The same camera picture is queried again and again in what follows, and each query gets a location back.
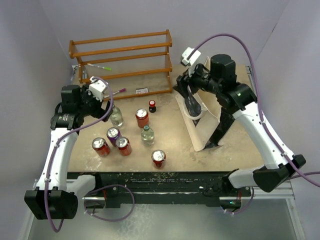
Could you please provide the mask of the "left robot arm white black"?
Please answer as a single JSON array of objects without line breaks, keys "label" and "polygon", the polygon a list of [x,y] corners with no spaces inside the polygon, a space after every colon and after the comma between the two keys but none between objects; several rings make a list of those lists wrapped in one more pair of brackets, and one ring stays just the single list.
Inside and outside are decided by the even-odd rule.
[{"label": "left robot arm white black", "polygon": [[34,190],[26,191],[24,201],[38,220],[73,219],[78,201],[86,194],[98,196],[103,184],[92,174],[67,182],[68,167],[79,133],[85,128],[84,118],[91,116],[106,122],[112,101],[102,108],[105,91],[111,88],[102,80],[90,84],[62,87],[61,102],[50,120],[50,146],[45,165]]}]

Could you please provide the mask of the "cream canvas tote bag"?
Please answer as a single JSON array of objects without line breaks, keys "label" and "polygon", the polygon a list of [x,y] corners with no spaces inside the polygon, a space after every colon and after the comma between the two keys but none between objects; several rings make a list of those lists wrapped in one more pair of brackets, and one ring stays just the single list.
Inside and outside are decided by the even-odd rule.
[{"label": "cream canvas tote bag", "polygon": [[214,94],[198,90],[194,98],[201,105],[200,115],[190,115],[183,97],[175,98],[195,152],[222,145],[222,139],[234,123],[232,115],[220,106]]}]

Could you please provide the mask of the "red cola can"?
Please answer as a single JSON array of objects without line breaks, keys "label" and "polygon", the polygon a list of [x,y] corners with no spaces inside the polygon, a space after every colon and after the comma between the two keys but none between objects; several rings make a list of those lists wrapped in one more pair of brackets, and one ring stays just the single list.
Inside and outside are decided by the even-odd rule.
[{"label": "red cola can", "polygon": [[139,128],[143,128],[149,124],[149,113],[146,109],[139,108],[136,111],[135,117]]}]

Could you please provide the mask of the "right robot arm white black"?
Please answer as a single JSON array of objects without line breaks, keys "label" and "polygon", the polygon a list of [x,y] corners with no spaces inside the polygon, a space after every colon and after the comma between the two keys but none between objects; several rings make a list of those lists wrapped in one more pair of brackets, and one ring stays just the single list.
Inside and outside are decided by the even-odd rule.
[{"label": "right robot arm white black", "polygon": [[218,103],[235,121],[241,123],[257,147],[263,166],[235,169],[224,177],[222,190],[235,195],[242,187],[258,187],[270,193],[306,164],[301,154],[294,154],[280,139],[262,111],[250,86],[237,81],[236,63],[227,54],[210,58],[210,68],[202,63],[187,69],[173,87],[186,101],[202,90],[214,94]]}]

